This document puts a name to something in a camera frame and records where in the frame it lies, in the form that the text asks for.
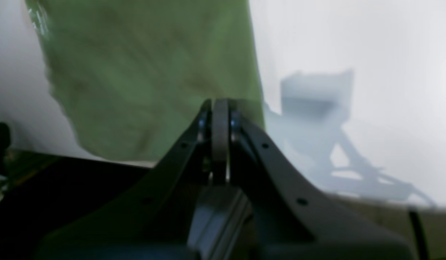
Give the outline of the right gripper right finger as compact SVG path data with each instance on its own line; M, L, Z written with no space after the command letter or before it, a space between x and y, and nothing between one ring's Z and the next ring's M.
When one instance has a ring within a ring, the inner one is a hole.
M231 184L251 202L256 260L413 260L405 239L333 202L228 102Z

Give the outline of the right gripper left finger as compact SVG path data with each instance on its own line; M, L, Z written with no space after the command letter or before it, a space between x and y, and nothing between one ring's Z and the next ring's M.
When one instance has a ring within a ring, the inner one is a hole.
M94 212L47 235L35 260L199 260L187 245L194 195L228 183L229 100L206 100L154 168Z

